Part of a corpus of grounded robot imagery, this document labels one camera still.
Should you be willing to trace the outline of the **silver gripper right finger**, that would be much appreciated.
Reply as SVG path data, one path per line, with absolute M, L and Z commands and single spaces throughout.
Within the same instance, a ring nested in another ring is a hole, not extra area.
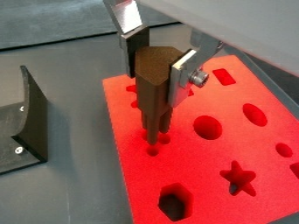
M 171 66 L 169 104 L 173 108 L 187 98 L 191 86 L 202 88 L 206 85 L 210 75 L 202 71 L 202 66 L 221 51 L 223 42 L 211 35 L 193 30 L 191 46 L 193 49 Z

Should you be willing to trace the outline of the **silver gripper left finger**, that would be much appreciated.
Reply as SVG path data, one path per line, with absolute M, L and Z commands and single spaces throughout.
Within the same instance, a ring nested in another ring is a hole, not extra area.
M 118 30 L 127 75 L 134 78 L 137 76 L 137 50 L 150 46 L 150 28 L 143 24 L 137 0 L 103 0 L 103 2 Z

